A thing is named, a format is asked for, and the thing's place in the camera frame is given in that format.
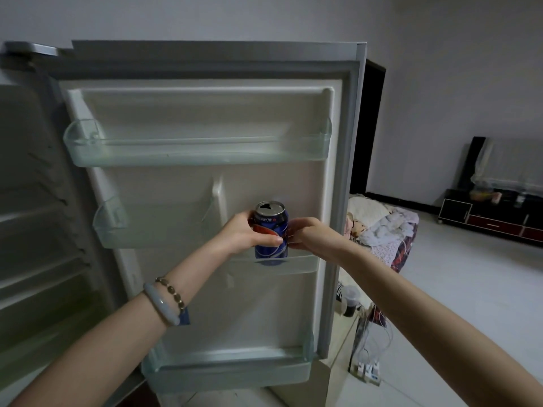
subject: dark doorway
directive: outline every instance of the dark doorway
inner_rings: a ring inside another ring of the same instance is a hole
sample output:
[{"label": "dark doorway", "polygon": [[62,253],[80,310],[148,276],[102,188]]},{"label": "dark doorway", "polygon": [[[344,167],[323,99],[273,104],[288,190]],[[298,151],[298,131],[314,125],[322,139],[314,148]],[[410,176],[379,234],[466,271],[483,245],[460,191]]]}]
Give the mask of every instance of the dark doorway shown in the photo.
[{"label": "dark doorway", "polygon": [[370,170],[371,150],[379,116],[379,105],[383,92],[384,73],[387,70],[366,60],[364,81],[362,83],[362,100],[358,117],[355,157],[352,162],[351,194],[365,194]]}]

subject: bracelet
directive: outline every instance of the bracelet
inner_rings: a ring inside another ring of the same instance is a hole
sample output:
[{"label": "bracelet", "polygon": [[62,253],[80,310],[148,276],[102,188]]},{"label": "bracelet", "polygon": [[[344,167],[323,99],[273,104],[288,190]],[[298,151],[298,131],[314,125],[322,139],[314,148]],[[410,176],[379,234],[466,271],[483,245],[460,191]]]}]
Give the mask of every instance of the bracelet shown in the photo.
[{"label": "bracelet", "polygon": [[145,291],[145,294],[147,297],[149,297],[149,300],[153,303],[153,306],[155,309],[162,314],[162,316],[173,326],[178,326],[180,323],[179,316],[175,314],[175,312],[172,310],[172,308],[166,303],[161,295],[159,294],[158,290],[153,286],[153,284],[145,283],[143,285],[143,291]]},{"label": "bracelet", "polygon": [[177,303],[179,310],[181,311],[181,313],[183,313],[185,311],[185,303],[181,299],[181,296],[179,295],[179,293],[175,292],[175,288],[173,288],[173,286],[170,285],[168,280],[166,280],[164,277],[157,277],[155,281],[157,283],[162,284],[164,287],[166,287],[166,289],[168,290],[168,293],[173,295],[173,299]]}]

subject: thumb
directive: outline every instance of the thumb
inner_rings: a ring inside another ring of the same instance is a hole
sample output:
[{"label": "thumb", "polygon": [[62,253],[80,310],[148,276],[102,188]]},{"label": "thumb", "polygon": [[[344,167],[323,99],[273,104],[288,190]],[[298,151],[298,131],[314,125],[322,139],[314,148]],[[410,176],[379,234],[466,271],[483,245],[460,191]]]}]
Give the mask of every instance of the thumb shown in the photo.
[{"label": "thumb", "polygon": [[276,235],[261,234],[256,232],[253,235],[253,245],[255,246],[279,247],[282,242],[283,239]]}]

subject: person's left arm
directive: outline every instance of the person's left arm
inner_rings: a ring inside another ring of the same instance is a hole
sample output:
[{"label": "person's left arm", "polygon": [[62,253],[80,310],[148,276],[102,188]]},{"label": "person's left arm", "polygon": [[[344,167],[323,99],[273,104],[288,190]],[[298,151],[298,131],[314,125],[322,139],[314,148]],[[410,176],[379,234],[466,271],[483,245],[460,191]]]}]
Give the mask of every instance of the person's left arm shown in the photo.
[{"label": "person's left arm", "polygon": [[[254,232],[248,224],[250,214],[236,214],[218,235],[165,276],[185,304],[230,255],[255,245],[281,244],[281,238]],[[179,314],[166,288],[160,283],[155,283],[155,287]],[[101,406],[168,326],[147,296],[138,294],[66,350],[11,406]]]}]

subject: soda can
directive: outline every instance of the soda can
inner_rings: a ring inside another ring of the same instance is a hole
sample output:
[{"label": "soda can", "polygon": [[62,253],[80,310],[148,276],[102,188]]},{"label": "soda can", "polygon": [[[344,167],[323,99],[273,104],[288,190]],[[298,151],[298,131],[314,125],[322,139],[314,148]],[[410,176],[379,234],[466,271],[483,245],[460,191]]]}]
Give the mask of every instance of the soda can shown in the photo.
[{"label": "soda can", "polygon": [[258,203],[253,216],[253,230],[257,233],[278,235],[283,239],[279,247],[255,246],[256,258],[284,258],[288,254],[288,213],[279,201]]}]

